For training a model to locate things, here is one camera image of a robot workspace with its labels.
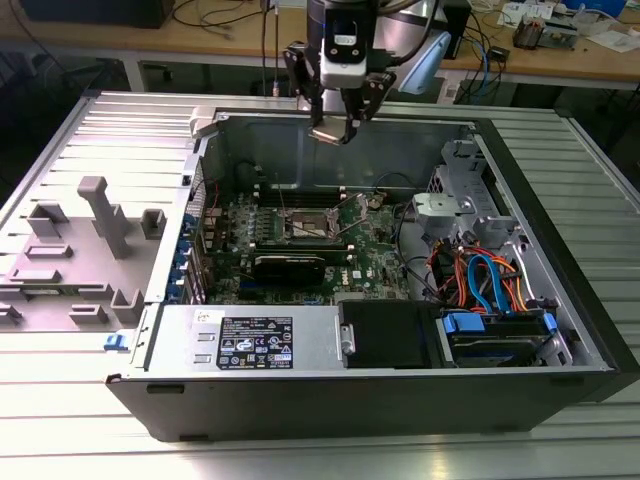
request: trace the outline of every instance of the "table leg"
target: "table leg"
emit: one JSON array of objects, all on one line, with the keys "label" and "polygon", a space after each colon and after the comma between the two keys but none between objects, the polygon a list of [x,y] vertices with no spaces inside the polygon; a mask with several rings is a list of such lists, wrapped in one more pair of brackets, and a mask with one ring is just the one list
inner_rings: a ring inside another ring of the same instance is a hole
[{"label": "table leg", "polygon": [[440,88],[438,103],[452,105],[458,95],[460,84],[467,78],[466,70],[447,70],[443,74],[444,82]]},{"label": "table leg", "polygon": [[127,73],[127,80],[129,80],[129,88],[132,92],[146,92],[147,82],[144,78],[144,70],[142,64],[136,59],[123,58],[122,64],[124,70]]}]

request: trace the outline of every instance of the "wire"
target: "wire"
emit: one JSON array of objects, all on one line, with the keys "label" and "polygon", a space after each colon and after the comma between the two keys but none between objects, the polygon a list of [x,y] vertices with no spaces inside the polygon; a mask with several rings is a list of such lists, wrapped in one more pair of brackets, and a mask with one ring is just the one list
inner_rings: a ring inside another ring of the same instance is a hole
[{"label": "wire", "polygon": [[511,298],[511,307],[513,308],[514,312],[518,311],[518,302],[516,301],[516,297],[513,295],[513,289],[509,286],[509,284],[507,283],[506,280],[502,280],[502,284],[504,285],[504,288],[507,289],[507,293],[509,294],[509,297]]},{"label": "wire", "polygon": [[529,282],[529,275],[527,275],[527,268],[525,267],[524,261],[520,256],[520,252],[518,252],[518,248],[513,244],[511,245],[511,248],[513,248],[513,253],[515,253],[516,259],[518,260],[518,265],[520,266],[520,271],[522,272],[522,276],[524,277],[524,284],[527,287],[529,298],[533,300],[536,298],[536,296],[533,294],[533,289],[531,288],[531,282]]},{"label": "wire", "polygon": [[274,29],[275,29],[275,37],[276,37],[276,50],[274,53],[274,60],[276,63],[276,68],[275,68],[275,80],[273,81],[273,96],[274,97],[279,97],[280,96],[280,87],[279,87],[279,82],[278,82],[278,57],[280,56],[280,49],[278,47],[278,37],[280,35],[279,32],[279,25],[280,25],[280,11],[279,11],[279,1],[280,0],[275,0],[275,25],[274,25]]},{"label": "wire", "polygon": [[265,51],[265,43],[267,37],[267,13],[269,10],[262,12],[262,37],[260,39],[260,49],[262,53],[262,95],[267,96],[267,54]]},{"label": "wire", "polygon": [[391,62],[392,67],[398,67],[404,63],[407,63],[409,60],[415,57],[416,54],[420,51],[422,46],[425,44],[425,42],[429,38],[429,35],[431,34],[431,29],[433,27],[433,22],[436,18],[436,14],[438,13],[439,5],[440,5],[440,0],[435,0],[433,3],[433,10],[431,10],[431,15],[429,15],[429,18],[427,19],[427,23],[424,27],[424,32],[422,33],[422,38],[420,39],[420,41],[416,43],[413,46],[413,48],[409,50],[406,54],[404,54],[402,57],[393,59],[393,61]]},{"label": "wire", "polygon": [[475,103],[478,103],[478,100],[480,100],[486,93],[485,89],[487,87],[487,80],[489,79],[489,59],[487,58],[487,52],[485,51],[484,47],[480,44],[480,42],[478,42],[477,40],[472,40],[472,43],[476,45],[482,52],[482,63],[484,65],[484,77],[482,78],[482,85],[480,87],[481,93],[479,93],[476,96],[476,100],[474,101],[474,104],[475,104]]},{"label": "wire", "polygon": [[528,312],[529,309],[527,308],[527,304],[524,302],[524,300],[522,300],[522,293],[520,291],[520,278],[516,278],[516,292],[518,293],[518,300],[520,301],[520,306],[522,307],[522,310],[524,310],[525,312]]},{"label": "wire", "polygon": [[257,10],[255,12],[247,13],[246,15],[242,15],[240,17],[232,18],[231,20],[225,20],[223,22],[216,22],[216,23],[211,23],[211,22],[206,20],[206,17],[208,17],[209,15],[212,15],[214,13],[229,12],[229,11],[232,11],[232,10],[236,10],[237,8],[240,8],[245,3],[245,2],[241,2],[240,4],[236,5],[233,8],[211,10],[210,12],[205,13],[203,18],[199,19],[200,23],[191,23],[191,22],[188,22],[186,20],[182,20],[181,18],[179,18],[178,17],[178,12],[180,10],[182,10],[184,7],[186,7],[187,5],[190,5],[195,1],[196,0],[186,0],[185,2],[183,2],[180,5],[178,5],[177,7],[175,7],[173,9],[173,11],[171,12],[171,18],[173,18],[176,22],[178,22],[179,24],[184,25],[186,27],[197,27],[197,28],[202,28],[202,29],[206,30],[206,28],[208,28],[208,27],[224,27],[226,25],[230,25],[232,23],[239,22],[240,20],[244,20],[245,18],[253,17],[254,15],[259,15],[259,14],[262,13],[262,10]]},{"label": "wire", "polygon": [[13,0],[9,0],[9,8],[11,9],[11,13],[13,14],[13,18],[16,19],[16,22],[18,22],[18,25],[20,25],[20,28],[24,31],[24,33],[27,34],[27,36],[31,39],[31,41],[33,43],[35,43],[36,45],[38,45],[38,47],[40,47],[40,49],[49,58],[51,58],[51,60],[53,60],[53,62],[62,71],[62,73],[65,74],[65,77],[69,78],[72,81],[72,83],[75,83],[76,87],[78,87],[80,90],[84,91],[84,88],[82,87],[82,85],[80,85],[78,82],[76,82],[76,80],[72,76],[69,75],[67,70],[62,66],[62,64],[58,61],[58,59],[56,59],[56,57],[54,57],[51,54],[51,52],[35,37],[35,35],[33,35],[33,33],[31,33],[31,31],[23,23],[23,21],[20,19],[20,16],[18,15],[18,12],[16,11],[16,8],[15,8],[15,6],[13,4]]},{"label": "wire", "polygon": [[[471,26],[467,26],[466,30],[469,30],[470,32],[475,32],[478,35],[480,35],[480,42],[482,43],[482,47],[484,48],[485,53],[488,53],[492,46],[491,46],[491,39],[482,31],[482,27],[480,26],[480,22],[478,20],[478,17],[471,12],[471,18],[473,19],[473,21],[475,22],[476,26],[478,28],[473,28]],[[464,40],[467,40],[469,42],[473,42],[476,41],[478,42],[477,38],[474,37],[463,37]],[[458,99],[454,102],[455,104],[459,104],[465,96],[467,96],[469,98],[469,100],[471,101],[471,99],[484,87],[486,88],[487,86],[491,85],[492,83],[494,83],[495,81],[498,82],[497,86],[494,87],[491,91],[485,91],[483,92],[483,95],[487,95],[488,93],[496,93],[498,89],[500,88],[500,84],[502,82],[502,72],[504,71],[504,69],[506,68],[506,62],[504,63],[504,65],[500,64],[499,61],[496,61],[496,63],[498,64],[498,68],[499,68],[499,72],[498,74],[489,82],[487,82],[486,84],[483,83],[483,85],[480,85],[478,88],[476,88],[475,90],[473,89],[473,84],[476,81],[476,79],[478,78],[478,75],[480,74],[480,70],[483,69],[483,67],[485,66],[485,63],[483,61],[481,61],[480,65],[478,66],[478,69],[476,70],[475,75],[473,76],[473,78],[471,79],[471,81],[469,82],[469,84],[466,87],[462,88],[462,95],[460,95],[458,97]],[[491,70],[491,65],[490,63],[487,63],[487,70],[490,71]]]},{"label": "wire", "polygon": [[391,177],[393,175],[396,175],[400,178],[403,178],[409,185],[411,185],[411,187],[413,187],[414,190],[420,190],[416,184],[413,182],[413,180],[411,180],[407,175],[405,175],[402,172],[387,172],[387,173],[383,173],[382,175],[380,175],[377,180],[375,181],[375,183],[373,184],[373,190],[377,190],[380,187],[380,182],[382,182],[382,180],[384,180],[385,178]]},{"label": "wire", "polygon": [[431,296],[432,301],[435,301],[436,303],[442,303],[441,300],[437,297],[437,294],[433,289],[433,287],[429,285],[429,283],[424,278],[418,275],[415,272],[415,270],[413,270],[408,265],[409,262],[405,260],[404,255],[402,253],[402,249],[400,248],[400,232],[402,231],[402,224],[404,223],[404,219],[407,216],[407,211],[409,210],[410,206],[411,206],[411,202],[407,202],[407,206],[404,207],[404,210],[402,211],[402,216],[400,217],[400,223],[398,224],[398,233],[396,234],[396,251],[398,253],[398,257],[400,258],[400,264],[403,265],[404,268],[406,268],[407,273],[409,273],[412,277],[414,277],[424,286],[426,292],[428,292],[429,295]]}]

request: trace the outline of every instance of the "cable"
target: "cable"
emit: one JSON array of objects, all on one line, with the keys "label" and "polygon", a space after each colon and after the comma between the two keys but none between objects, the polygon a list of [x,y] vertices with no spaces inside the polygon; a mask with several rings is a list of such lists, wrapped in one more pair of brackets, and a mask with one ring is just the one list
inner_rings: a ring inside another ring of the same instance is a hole
[{"label": "cable", "polygon": [[408,265],[408,262],[405,260],[404,255],[402,254],[402,249],[400,248],[400,232],[402,231],[402,224],[404,223],[404,219],[407,216],[407,211],[409,210],[410,206],[411,206],[411,202],[407,202],[407,206],[404,207],[404,210],[402,211],[402,216],[400,217],[400,223],[398,224],[398,233],[396,234],[396,251],[398,253],[398,257],[400,258],[400,265],[404,266],[404,268],[406,268],[407,270],[407,273],[409,273],[412,277],[414,277],[424,286],[425,290],[431,296],[432,301],[435,301],[435,303],[442,303],[441,300],[437,297],[433,287],[431,287],[431,285],[429,285],[429,283],[424,278],[418,275]]},{"label": "cable", "polygon": [[485,51],[484,47],[480,44],[480,42],[478,42],[477,40],[472,40],[472,42],[480,49],[480,51],[482,52],[482,63],[484,65],[484,76],[482,78],[482,85],[480,87],[480,90],[478,95],[476,95],[476,100],[474,101],[474,104],[476,104],[478,102],[478,100],[480,100],[484,94],[486,93],[485,89],[487,87],[487,80],[489,79],[489,59],[487,58],[487,52]]},{"label": "cable", "polygon": [[373,190],[377,190],[380,187],[380,182],[382,182],[382,180],[384,180],[387,177],[391,177],[393,175],[396,175],[398,177],[403,178],[409,185],[411,185],[411,187],[413,187],[414,190],[420,190],[415,183],[413,183],[413,180],[411,180],[407,175],[405,175],[402,172],[386,172],[383,173],[382,175],[380,175],[375,183],[373,184]]},{"label": "cable", "polygon": [[31,31],[29,31],[29,29],[27,28],[27,26],[22,22],[22,20],[20,19],[20,16],[18,15],[18,12],[16,11],[15,6],[13,5],[13,0],[9,0],[9,8],[11,9],[11,13],[13,14],[13,18],[16,19],[16,22],[18,22],[18,25],[20,25],[20,28],[24,31],[24,33],[27,34],[27,36],[31,39],[31,41],[33,43],[35,43],[36,45],[38,45],[38,47],[40,47],[40,49],[49,57],[51,58],[51,60],[54,61],[54,63],[58,66],[58,68],[62,71],[62,73],[65,74],[65,77],[69,78],[73,83],[76,84],[76,86],[84,91],[84,88],[82,87],[82,85],[80,85],[78,82],[76,82],[76,80],[69,75],[69,73],[67,72],[67,70],[62,66],[62,64],[60,62],[58,62],[58,60],[56,59],[56,57],[54,57],[51,52],[42,44],[40,43],[40,41],[31,33]]},{"label": "cable", "polygon": [[[466,29],[471,31],[471,32],[475,32],[477,34],[480,35],[480,40],[482,42],[482,46],[485,49],[485,52],[488,52],[491,50],[491,39],[489,37],[487,37],[487,35],[482,31],[482,28],[480,27],[480,22],[478,21],[478,18],[476,17],[475,14],[473,14],[473,12],[471,13],[471,17],[473,18],[474,22],[477,25],[477,29],[473,28],[471,26],[467,26]],[[469,37],[469,38],[465,38],[463,37],[463,39],[467,40],[467,41],[478,41],[476,38],[473,37]],[[496,63],[498,64],[498,74],[491,80],[489,80],[486,85],[485,88],[488,87],[489,85],[492,85],[494,82],[497,81],[496,86],[491,89],[491,90],[487,90],[483,92],[483,95],[488,95],[490,93],[494,93],[494,98],[495,98],[495,94],[497,94],[501,82],[502,82],[502,73],[504,72],[505,68],[506,68],[506,62],[504,63],[500,63],[499,61],[496,61]],[[464,100],[464,97],[467,96],[469,98],[469,100],[472,99],[472,97],[474,97],[482,88],[482,85],[479,86],[478,88],[474,89],[473,88],[473,84],[475,82],[475,80],[478,78],[478,75],[480,74],[480,69],[483,67],[483,64],[481,63],[480,66],[478,67],[478,70],[476,70],[475,75],[473,76],[473,78],[471,79],[471,81],[469,82],[469,84],[466,87],[462,87],[462,94],[458,97],[458,99],[454,102],[455,104],[459,104],[462,100]]]},{"label": "cable", "polygon": [[500,262],[489,257],[488,255],[485,255],[485,254],[474,255],[473,257],[471,257],[471,260],[469,260],[469,265],[467,266],[467,280],[469,282],[469,290],[471,291],[471,294],[487,310],[488,313],[491,313],[491,305],[482,295],[480,295],[480,292],[478,292],[478,287],[476,286],[475,266],[479,261],[483,261],[489,267],[489,272],[491,274],[491,280],[493,283],[493,294],[494,294],[496,303],[498,304],[498,309],[501,311],[509,310],[509,304],[507,303],[507,300],[504,298],[504,294],[502,293],[502,289],[500,288],[500,271],[496,266],[496,263],[500,263]]},{"label": "cable", "polygon": [[280,0],[275,0],[275,10],[274,13],[276,15],[275,18],[275,25],[274,25],[274,29],[275,29],[275,37],[276,37],[276,50],[274,53],[274,60],[276,63],[276,69],[275,69],[275,80],[273,81],[273,96],[274,97],[279,97],[280,96],[280,86],[279,86],[279,82],[278,82],[278,57],[280,56],[280,49],[278,47],[278,37],[280,35],[279,32],[279,24],[280,24],[280,11],[279,11],[279,2]]},{"label": "cable", "polygon": [[267,37],[267,13],[269,10],[262,12],[262,37],[260,39],[260,49],[262,53],[262,95],[267,96],[267,54],[265,51],[265,43]]},{"label": "cable", "polygon": [[529,293],[529,297],[531,300],[535,299],[536,296],[533,294],[533,289],[531,288],[531,282],[529,282],[529,275],[527,275],[527,268],[524,266],[524,261],[520,256],[520,252],[518,252],[518,248],[511,244],[511,248],[513,248],[513,253],[515,253],[516,259],[518,260],[518,265],[520,267],[520,271],[522,272],[522,277],[524,278],[524,284],[527,287],[527,292]]},{"label": "cable", "polygon": [[232,23],[239,22],[240,20],[244,20],[245,18],[253,17],[254,15],[259,15],[259,14],[262,13],[262,10],[258,10],[258,11],[255,11],[255,12],[247,13],[246,15],[242,15],[240,17],[232,18],[231,20],[225,20],[223,22],[216,22],[216,23],[211,23],[211,22],[208,22],[206,20],[206,17],[208,17],[211,14],[219,13],[219,12],[225,12],[225,11],[231,11],[231,10],[235,10],[237,8],[240,8],[243,5],[243,3],[240,3],[239,5],[237,5],[237,6],[233,7],[233,8],[220,9],[220,10],[211,10],[210,12],[205,13],[204,14],[204,18],[205,18],[204,23],[205,23],[205,25],[202,24],[203,23],[202,21],[200,23],[191,23],[191,22],[188,22],[186,20],[182,20],[181,18],[179,18],[178,17],[178,12],[182,8],[186,7],[187,5],[189,5],[189,4],[193,3],[193,2],[195,2],[195,0],[186,0],[185,2],[183,2],[180,5],[178,5],[177,7],[175,7],[173,9],[173,11],[171,12],[171,18],[173,18],[176,22],[178,22],[179,24],[184,25],[186,27],[197,27],[197,28],[206,29],[208,27],[223,27],[224,28],[226,25],[230,25]]},{"label": "cable", "polygon": [[516,292],[518,293],[518,300],[520,300],[520,307],[523,311],[528,312],[529,309],[527,308],[527,304],[522,299],[522,293],[520,290],[520,278],[516,278]]},{"label": "cable", "polygon": [[431,11],[431,15],[429,15],[429,18],[427,19],[427,24],[424,27],[424,32],[422,33],[422,38],[420,39],[420,41],[416,43],[414,47],[411,50],[409,50],[405,55],[403,55],[402,57],[393,59],[393,61],[391,62],[392,67],[398,67],[404,63],[407,63],[409,60],[411,60],[413,57],[416,56],[416,53],[420,51],[422,46],[425,44],[425,42],[429,38],[429,34],[431,33],[431,28],[433,27],[433,22],[436,18],[436,14],[438,13],[439,5],[440,5],[440,0],[435,0],[433,3],[433,10]]}]

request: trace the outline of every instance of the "regulatory label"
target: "regulatory label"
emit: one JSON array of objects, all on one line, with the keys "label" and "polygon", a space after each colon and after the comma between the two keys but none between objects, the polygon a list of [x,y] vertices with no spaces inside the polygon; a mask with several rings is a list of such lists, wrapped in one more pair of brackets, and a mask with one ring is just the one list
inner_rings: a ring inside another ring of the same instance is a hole
[{"label": "regulatory label", "polygon": [[293,318],[224,317],[217,365],[222,370],[293,368]]}]

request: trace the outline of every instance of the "yellow cable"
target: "yellow cable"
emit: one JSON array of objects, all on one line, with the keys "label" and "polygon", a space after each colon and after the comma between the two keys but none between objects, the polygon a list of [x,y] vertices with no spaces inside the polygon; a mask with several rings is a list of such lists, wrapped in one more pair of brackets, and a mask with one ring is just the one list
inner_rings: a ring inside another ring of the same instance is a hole
[{"label": "yellow cable", "polygon": [[524,300],[522,300],[522,293],[520,293],[520,277],[516,278],[516,291],[518,292],[518,301],[520,302],[520,306],[525,312],[528,312],[529,309],[525,305]]}]

